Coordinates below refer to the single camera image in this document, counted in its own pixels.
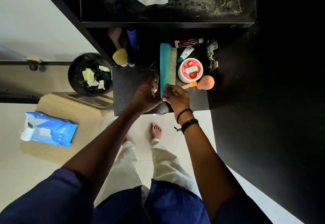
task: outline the leg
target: leg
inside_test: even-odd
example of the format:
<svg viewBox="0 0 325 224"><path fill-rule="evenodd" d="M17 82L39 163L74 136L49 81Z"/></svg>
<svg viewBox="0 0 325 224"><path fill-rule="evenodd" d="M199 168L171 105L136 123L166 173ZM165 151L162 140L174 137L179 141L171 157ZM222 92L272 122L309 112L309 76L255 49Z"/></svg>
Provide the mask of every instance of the leg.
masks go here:
<svg viewBox="0 0 325 224"><path fill-rule="evenodd" d="M135 146L132 144L129 135L127 134L123 141L123 149L114 162L106 181L94 202L95 207L113 193L142 185L134 167L137 162L134 152ZM142 191L142 195L144 195L144 193L148 194L149 190L147 187L143 186Z"/></svg>
<svg viewBox="0 0 325 224"><path fill-rule="evenodd" d="M153 161L153 179L175 183L201 197L196 181L182 168L177 156L167 151L161 144L161 134L162 129L158 124L152 123L150 149Z"/></svg>

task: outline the bare foot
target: bare foot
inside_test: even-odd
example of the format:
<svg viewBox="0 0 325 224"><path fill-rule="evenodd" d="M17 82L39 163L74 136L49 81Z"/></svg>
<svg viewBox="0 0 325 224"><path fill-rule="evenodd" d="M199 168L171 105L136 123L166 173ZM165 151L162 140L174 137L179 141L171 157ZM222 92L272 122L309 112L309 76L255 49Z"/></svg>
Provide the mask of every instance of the bare foot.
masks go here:
<svg viewBox="0 0 325 224"><path fill-rule="evenodd" d="M124 140L122 141L122 145L123 145L126 141L131 141L131 137L129 136L128 133L125 135Z"/></svg>
<svg viewBox="0 0 325 224"><path fill-rule="evenodd" d="M157 123L151 124L151 140L153 139L159 139L161 140L161 134L163 133L163 130L158 126Z"/></svg>

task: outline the black bracelet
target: black bracelet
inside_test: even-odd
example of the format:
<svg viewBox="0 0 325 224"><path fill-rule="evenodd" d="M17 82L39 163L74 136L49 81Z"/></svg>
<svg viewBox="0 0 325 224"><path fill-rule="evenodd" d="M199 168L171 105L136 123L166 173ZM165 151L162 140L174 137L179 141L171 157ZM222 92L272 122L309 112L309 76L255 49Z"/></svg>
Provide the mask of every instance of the black bracelet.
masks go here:
<svg viewBox="0 0 325 224"><path fill-rule="evenodd" d="M189 121L185 122L180 129L177 129L176 127L174 128L177 130L177 132L182 131L184 134L185 130L193 124L199 124L199 121L197 119L190 119Z"/></svg>
<svg viewBox="0 0 325 224"><path fill-rule="evenodd" d="M188 111L188 110L190 110L192 113L194 112L194 110L192 110L192 109L184 109L184 110L183 110L182 112L180 112L180 113L178 114L178 116L177 116L177 119L176 119L177 124L179 124L178 120L179 120L179 117L181 116L181 114L183 114L185 111Z"/></svg>

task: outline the white tissue roll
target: white tissue roll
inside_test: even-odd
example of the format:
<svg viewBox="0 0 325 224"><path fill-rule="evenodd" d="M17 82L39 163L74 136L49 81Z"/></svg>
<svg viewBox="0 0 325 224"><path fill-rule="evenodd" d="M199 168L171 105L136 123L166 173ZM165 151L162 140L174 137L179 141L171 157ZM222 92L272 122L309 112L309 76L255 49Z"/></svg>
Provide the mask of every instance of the white tissue roll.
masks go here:
<svg viewBox="0 0 325 224"><path fill-rule="evenodd" d="M30 127L25 128L25 130L23 131L23 133L20 136L21 140L24 140L24 141L31 140L31 137L34 134L35 129L36 129L35 127L34 128L30 128Z"/></svg>

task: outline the comb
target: comb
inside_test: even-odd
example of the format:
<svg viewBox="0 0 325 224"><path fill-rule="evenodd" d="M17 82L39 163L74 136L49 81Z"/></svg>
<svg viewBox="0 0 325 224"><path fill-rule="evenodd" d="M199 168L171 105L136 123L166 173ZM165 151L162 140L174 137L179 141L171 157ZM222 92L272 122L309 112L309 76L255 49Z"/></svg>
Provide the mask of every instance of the comb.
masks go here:
<svg viewBox="0 0 325 224"><path fill-rule="evenodd" d="M160 44L160 95L168 97L166 84L176 84L177 49L170 44Z"/></svg>

